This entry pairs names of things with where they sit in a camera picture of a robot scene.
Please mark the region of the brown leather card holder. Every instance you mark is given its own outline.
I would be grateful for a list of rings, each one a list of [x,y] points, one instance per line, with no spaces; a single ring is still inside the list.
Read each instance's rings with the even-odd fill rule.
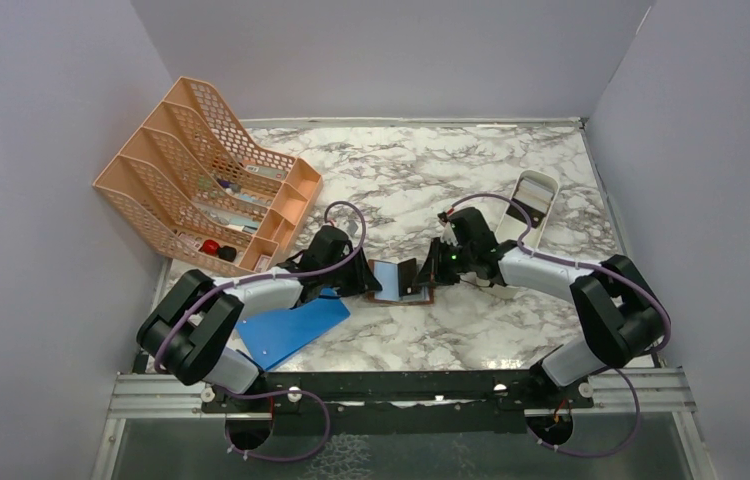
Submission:
[[[370,260],[369,265],[381,283],[383,289],[381,292],[366,294],[366,300],[378,304],[389,305],[430,305],[434,303],[434,293],[432,288],[423,287],[421,292],[416,295],[400,298],[397,285],[397,264],[382,260]]]

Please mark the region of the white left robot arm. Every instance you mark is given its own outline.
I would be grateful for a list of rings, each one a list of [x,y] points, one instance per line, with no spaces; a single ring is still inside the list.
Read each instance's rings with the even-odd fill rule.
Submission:
[[[227,345],[237,323],[301,307],[325,289],[339,297],[382,289],[362,248],[331,225],[322,226],[306,249],[262,273],[214,280],[188,271],[140,326],[136,341],[182,384],[213,384],[239,409],[253,410],[264,401],[266,386],[261,368]]]

